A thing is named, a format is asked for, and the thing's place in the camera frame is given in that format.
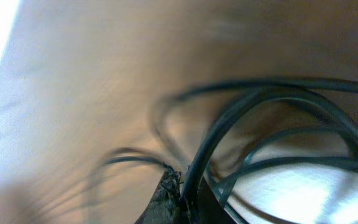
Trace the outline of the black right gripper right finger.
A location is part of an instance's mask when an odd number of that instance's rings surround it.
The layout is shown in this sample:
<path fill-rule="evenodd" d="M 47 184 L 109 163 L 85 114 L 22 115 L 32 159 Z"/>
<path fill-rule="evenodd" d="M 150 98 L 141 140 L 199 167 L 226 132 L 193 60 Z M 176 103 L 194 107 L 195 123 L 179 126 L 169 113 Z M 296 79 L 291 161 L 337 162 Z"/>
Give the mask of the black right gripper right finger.
<path fill-rule="evenodd" d="M 196 199 L 197 223 L 236 224 L 233 218 L 220 206 L 207 181 L 202 178 Z"/>

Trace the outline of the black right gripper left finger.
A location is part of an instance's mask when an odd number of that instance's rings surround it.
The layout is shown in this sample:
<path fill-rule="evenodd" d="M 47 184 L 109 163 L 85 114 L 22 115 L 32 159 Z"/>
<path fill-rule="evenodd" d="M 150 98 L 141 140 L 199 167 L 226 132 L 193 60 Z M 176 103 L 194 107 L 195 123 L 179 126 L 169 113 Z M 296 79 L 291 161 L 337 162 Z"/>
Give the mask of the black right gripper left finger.
<path fill-rule="evenodd" d="M 180 217 L 181 172 L 166 167 L 146 209 L 135 224 L 174 224 Z"/>

